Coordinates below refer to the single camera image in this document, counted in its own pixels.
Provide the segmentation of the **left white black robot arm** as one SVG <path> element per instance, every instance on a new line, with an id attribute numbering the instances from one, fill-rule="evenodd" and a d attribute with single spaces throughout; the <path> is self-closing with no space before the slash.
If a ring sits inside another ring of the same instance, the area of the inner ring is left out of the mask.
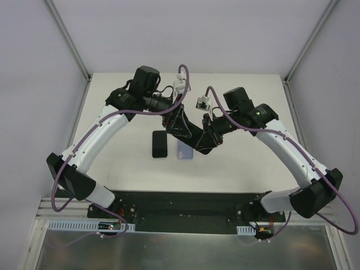
<path id="1" fill-rule="evenodd" d="M 80 139 L 61 154 L 51 153 L 48 156 L 46 162 L 54 180 L 51 192 L 54 211 L 64 209 L 55 203 L 58 187 L 64 188 L 71 199 L 84 200 L 99 208 L 113 207 L 115 194 L 87 176 L 87 172 L 112 137 L 136 115 L 163 116 L 180 108 L 190 89 L 188 67 L 180 65 L 176 76 L 180 87 L 176 97 L 163 98 L 155 95 L 161 81 L 160 72 L 153 67 L 140 66 L 125 86 L 110 93 L 96 120 Z"/>

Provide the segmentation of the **left aluminium frame post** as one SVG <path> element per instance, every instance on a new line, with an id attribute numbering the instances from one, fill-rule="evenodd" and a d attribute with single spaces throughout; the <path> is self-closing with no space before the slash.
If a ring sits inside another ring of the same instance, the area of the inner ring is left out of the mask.
<path id="1" fill-rule="evenodd" d="M 86 68 L 86 65 L 85 65 L 84 61 L 82 60 L 80 53 L 79 53 L 78 49 L 76 48 L 76 45 L 66 27 L 63 19 L 61 18 L 61 15 L 60 15 L 54 1 L 43 0 L 43 3 L 45 5 L 45 7 L 47 8 L 53 22 L 55 23 L 56 28 L 58 29 L 73 60 L 75 61 L 77 67 L 81 71 L 82 76 L 85 78 L 86 81 L 90 81 L 91 74 L 88 71 L 88 69 Z"/>

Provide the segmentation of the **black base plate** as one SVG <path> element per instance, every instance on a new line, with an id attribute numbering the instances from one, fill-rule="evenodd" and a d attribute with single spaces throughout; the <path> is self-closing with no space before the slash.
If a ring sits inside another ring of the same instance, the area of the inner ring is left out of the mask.
<path id="1" fill-rule="evenodd" d="M 273 236 L 276 223 L 288 223 L 285 213 L 259 210 L 259 199 L 258 193 L 116 191 L 108 211 L 90 204 L 86 216 L 109 220 L 108 230 L 128 223 L 139 232 L 234 235 L 249 228 Z"/>

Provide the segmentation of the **reflective metal sheet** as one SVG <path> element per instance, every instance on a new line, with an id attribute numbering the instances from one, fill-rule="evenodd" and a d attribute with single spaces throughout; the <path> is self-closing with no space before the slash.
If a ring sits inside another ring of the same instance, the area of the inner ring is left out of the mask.
<path id="1" fill-rule="evenodd" d="M 335 269 L 323 227 L 289 226 L 268 242 L 238 235 L 132 232 L 102 239 L 48 231 L 37 269 Z"/>

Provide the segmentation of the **black smartphone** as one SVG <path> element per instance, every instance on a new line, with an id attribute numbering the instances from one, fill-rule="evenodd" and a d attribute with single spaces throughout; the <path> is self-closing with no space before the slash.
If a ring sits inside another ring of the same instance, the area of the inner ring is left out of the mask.
<path id="1" fill-rule="evenodd" d="M 152 132 L 152 157 L 154 159 L 168 156 L 168 140 L 166 131 L 155 130 Z"/>

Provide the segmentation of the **aluminium frame post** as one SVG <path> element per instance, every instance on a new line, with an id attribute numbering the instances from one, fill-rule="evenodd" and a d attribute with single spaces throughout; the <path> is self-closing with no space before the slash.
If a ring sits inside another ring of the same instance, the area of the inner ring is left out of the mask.
<path id="1" fill-rule="evenodd" d="M 81 71 L 82 76 L 85 78 L 86 81 L 90 81 L 91 74 L 88 71 L 88 69 L 86 68 L 86 65 L 85 65 L 84 61 L 82 60 L 80 53 L 79 53 L 78 49 L 76 48 L 76 45 L 66 27 L 63 19 L 61 18 L 61 15 L 60 15 L 54 1 L 43 0 L 43 3 L 45 5 L 45 7 L 47 8 L 53 22 L 55 23 L 56 28 L 58 29 L 73 60 L 75 61 L 77 67 Z"/>
<path id="2" fill-rule="evenodd" d="M 290 70 L 284 76 L 283 81 L 285 82 L 285 84 L 289 84 L 289 82 L 292 80 L 301 63 L 304 61 L 306 55 L 309 53 L 311 47 L 313 46 L 313 43 L 316 41 L 317 37 L 320 35 L 320 32 L 322 31 L 327 21 L 340 3 L 341 0 L 330 0 L 327 3 L 325 9 L 322 11 L 319 19 L 315 23 L 299 54 L 293 62 Z"/>

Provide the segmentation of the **aluminium rail profile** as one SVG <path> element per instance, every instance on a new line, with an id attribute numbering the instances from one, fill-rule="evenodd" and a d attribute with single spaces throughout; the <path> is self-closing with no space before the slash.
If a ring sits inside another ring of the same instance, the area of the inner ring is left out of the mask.
<path id="1" fill-rule="evenodd" d="M 43 197 L 35 217 L 37 219 L 86 219 L 88 208 L 88 202 L 72 200 L 61 212 L 55 212 L 52 209 L 51 198 Z"/>

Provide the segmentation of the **right aluminium frame post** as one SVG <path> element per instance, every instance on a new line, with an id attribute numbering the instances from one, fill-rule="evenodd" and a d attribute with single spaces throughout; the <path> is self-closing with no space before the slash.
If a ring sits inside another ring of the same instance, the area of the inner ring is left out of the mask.
<path id="1" fill-rule="evenodd" d="M 322 11 L 319 19 L 315 23 L 299 54 L 293 62 L 290 70 L 284 76 L 283 81 L 285 82 L 285 84 L 289 84 L 289 82 L 292 80 L 301 63 L 304 61 L 306 55 L 309 53 L 311 47 L 313 46 L 313 43 L 316 41 L 317 37 L 320 35 L 320 32 L 322 31 L 327 21 L 340 3 L 341 0 L 330 0 L 327 3 L 325 9 Z"/>

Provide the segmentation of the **lilac phone case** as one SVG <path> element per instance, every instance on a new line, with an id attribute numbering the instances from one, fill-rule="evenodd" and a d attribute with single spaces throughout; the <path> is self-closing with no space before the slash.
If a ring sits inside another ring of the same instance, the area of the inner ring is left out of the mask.
<path id="1" fill-rule="evenodd" d="M 182 141 L 177 141 L 177 159 L 178 160 L 192 160 L 194 158 L 194 150 L 192 147 L 183 143 Z"/>

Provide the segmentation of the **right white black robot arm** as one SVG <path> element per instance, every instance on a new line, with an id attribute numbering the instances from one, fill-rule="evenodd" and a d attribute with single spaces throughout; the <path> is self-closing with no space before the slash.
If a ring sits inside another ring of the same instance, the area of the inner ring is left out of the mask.
<path id="1" fill-rule="evenodd" d="M 222 144 L 225 134 L 237 129 L 248 131 L 282 161 L 298 185 L 292 190 L 261 194 L 250 204 L 252 213 L 287 210 L 311 218 L 337 197 L 343 174 L 338 169 L 329 170 L 295 142 L 270 106 L 265 103 L 254 106 L 242 87 L 226 92 L 223 97 L 229 111 L 220 117 L 204 114 L 202 146 L 213 149 Z"/>

